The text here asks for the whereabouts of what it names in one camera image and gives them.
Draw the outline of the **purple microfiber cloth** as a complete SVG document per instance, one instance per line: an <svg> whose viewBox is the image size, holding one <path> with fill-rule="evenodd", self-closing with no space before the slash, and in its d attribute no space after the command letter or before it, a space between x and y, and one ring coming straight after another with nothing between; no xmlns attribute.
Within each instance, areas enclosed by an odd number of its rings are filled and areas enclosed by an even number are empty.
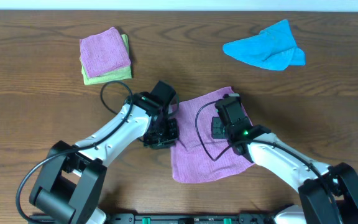
<svg viewBox="0 0 358 224"><path fill-rule="evenodd" d="M184 184L212 182L240 174L253 165L246 158L236 155L231 148L217 161L212 161L228 147L228 143L225 139L211 137L212 117L218 116L214 105L207 106L197 115L203 105L232 92L232 88L227 86L172 106L173 110L178 110L175 119L179 130L179 137L170 148L175 181Z"/></svg>

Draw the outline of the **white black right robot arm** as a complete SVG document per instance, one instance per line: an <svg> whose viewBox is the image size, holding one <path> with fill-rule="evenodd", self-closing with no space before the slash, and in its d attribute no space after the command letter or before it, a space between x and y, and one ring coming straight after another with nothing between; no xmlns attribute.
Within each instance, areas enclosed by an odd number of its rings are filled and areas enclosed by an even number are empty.
<svg viewBox="0 0 358 224"><path fill-rule="evenodd" d="M224 124L214 117L211 132L215 139L227 139L237 155L273 172L298 193L301 204L278 212L275 223L358 223L358 175L349 164L318 162L247 119Z"/></svg>

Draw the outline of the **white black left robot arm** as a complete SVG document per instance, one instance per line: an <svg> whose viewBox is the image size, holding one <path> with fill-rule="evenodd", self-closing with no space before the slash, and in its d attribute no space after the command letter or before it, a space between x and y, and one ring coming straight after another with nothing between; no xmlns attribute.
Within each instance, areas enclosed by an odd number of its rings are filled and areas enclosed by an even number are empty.
<svg viewBox="0 0 358 224"><path fill-rule="evenodd" d="M88 138L69 145L57 142L45 160L29 202L49 215L37 223L106 223L98 207L107 168L132 142L165 149L178 139L177 122L169 112L177 94L142 92L129 95L112 120Z"/></svg>

